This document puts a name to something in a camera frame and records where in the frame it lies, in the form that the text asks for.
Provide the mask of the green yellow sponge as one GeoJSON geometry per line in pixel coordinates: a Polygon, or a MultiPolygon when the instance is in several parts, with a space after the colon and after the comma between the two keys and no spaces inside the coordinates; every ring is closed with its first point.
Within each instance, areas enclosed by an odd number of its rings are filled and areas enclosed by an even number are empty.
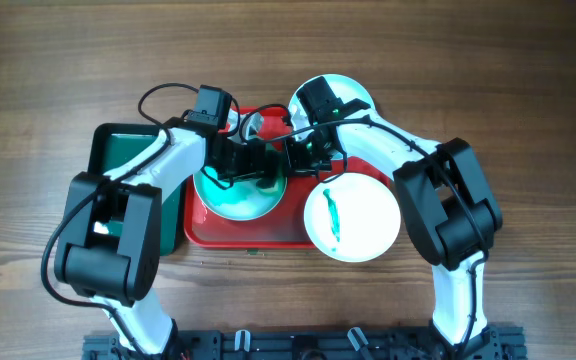
{"type": "Polygon", "coordinates": [[[264,177],[256,182],[256,187],[260,191],[272,192],[276,191],[280,187],[280,177],[264,177]]]}

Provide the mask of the white plate top right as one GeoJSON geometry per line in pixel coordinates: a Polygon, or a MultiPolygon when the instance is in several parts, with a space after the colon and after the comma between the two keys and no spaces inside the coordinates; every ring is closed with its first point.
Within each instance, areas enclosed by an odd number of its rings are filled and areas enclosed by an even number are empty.
{"type": "Polygon", "coordinates": [[[299,103],[296,92],[289,102],[290,124],[293,132],[289,137],[305,139],[313,131],[329,131],[337,136],[337,151],[333,159],[359,158],[371,165],[378,160],[377,150],[371,147],[369,136],[372,129],[367,126],[375,103],[368,91],[356,80],[338,74],[323,76],[343,104],[339,110],[320,122],[311,122],[299,103]]]}

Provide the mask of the dark green tray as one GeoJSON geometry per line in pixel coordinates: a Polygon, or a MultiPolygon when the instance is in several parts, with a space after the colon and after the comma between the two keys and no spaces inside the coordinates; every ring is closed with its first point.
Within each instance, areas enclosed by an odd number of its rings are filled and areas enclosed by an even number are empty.
{"type": "MultiPolygon", "coordinates": [[[[88,172],[104,174],[132,160],[150,146],[159,134],[154,125],[104,123],[94,132],[88,172]]],[[[184,191],[179,185],[162,204],[160,255],[172,254],[183,240],[184,191]]]]}

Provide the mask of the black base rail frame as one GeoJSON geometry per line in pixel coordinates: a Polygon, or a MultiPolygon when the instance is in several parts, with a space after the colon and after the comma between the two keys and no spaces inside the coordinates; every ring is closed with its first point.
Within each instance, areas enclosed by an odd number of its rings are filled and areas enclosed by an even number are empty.
{"type": "MultiPolygon", "coordinates": [[[[465,356],[430,327],[396,327],[345,332],[179,331],[172,351],[178,357],[149,359],[528,359],[522,327],[488,325],[471,339],[465,356]]],[[[84,337],[81,359],[138,359],[118,335],[84,337]]]]}

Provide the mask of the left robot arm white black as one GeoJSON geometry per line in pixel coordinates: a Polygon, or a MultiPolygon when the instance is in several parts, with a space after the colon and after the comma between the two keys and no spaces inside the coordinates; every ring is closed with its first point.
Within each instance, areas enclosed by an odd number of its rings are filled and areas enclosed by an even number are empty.
{"type": "Polygon", "coordinates": [[[81,172],[69,187],[62,222],[48,240],[41,279],[51,296],[105,312],[119,335],[113,353],[181,359],[175,321],[152,287],[158,271],[163,203],[206,167],[220,186],[277,182],[280,155],[259,139],[238,143],[224,120],[171,118],[156,140],[103,175],[81,172]]]}

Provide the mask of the white plate green smear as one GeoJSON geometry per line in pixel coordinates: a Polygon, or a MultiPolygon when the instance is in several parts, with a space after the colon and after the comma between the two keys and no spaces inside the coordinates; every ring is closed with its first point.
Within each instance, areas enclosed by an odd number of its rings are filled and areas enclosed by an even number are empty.
{"type": "Polygon", "coordinates": [[[280,187],[276,191],[264,192],[256,187],[259,179],[234,182],[218,182],[210,178],[215,171],[210,167],[205,172],[193,175],[194,187],[201,202],[219,217],[233,221],[251,221],[272,211],[281,201],[287,188],[287,179],[280,172],[280,187]]]}

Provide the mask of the white plate bottom right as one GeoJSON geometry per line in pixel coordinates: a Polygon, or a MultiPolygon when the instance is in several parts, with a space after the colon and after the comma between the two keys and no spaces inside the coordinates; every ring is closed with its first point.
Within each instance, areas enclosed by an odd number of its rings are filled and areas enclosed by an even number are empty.
{"type": "Polygon", "coordinates": [[[360,173],[317,185],[306,200],[303,219],[320,252],[348,263],[367,262],[387,252],[402,226],[390,189],[360,173]]]}

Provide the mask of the red plastic tray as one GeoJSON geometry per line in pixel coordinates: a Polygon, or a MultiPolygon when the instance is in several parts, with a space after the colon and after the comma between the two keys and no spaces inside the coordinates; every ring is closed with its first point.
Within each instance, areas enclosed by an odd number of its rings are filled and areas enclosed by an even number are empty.
{"type": "Polygon", "coordinates": [[[280,172],[287,179],[287,188],[280,203],[269,213],[251,221],[233,221],[219,217],[199,199],[193,178],[188,181],[184,195],[183,230],[191,242],[204,248],[310,248],[303,212],[306,199],[320,182],[346,171],[368,175],[387,185],[389,181],[367,162],[358,158],[332,160],[330,172],[318,175],[287,175],[284,171],[284,140],[292,131],[284,120],[287,112],[278,108],[255,111],[246,108],[235,120],[243,120],[242,130],[219,131],[208,136],[205,172],[210,167],[210,138],[223,134],[237,143],[261,139],[280,154],[280,172]]]}

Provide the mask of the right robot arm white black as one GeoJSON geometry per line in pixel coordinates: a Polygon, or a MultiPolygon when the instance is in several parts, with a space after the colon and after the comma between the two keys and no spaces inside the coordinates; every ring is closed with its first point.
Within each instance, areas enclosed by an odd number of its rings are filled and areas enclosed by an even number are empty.
{"type": "Polygon", "coordinates": [[[320,114],[336,152],[357,157],[391,178],[346,173],[309,195],[305,229],[313,244],[340,261],[363,262],[384,253],[405,227],[432,266],[432,327],[459,356],[472,350],[487,326],[483,270],[502,213],[470,145],[416,137],[384,120],[360,99],[289,104],[293,127],[314,134],[320,114]]]}

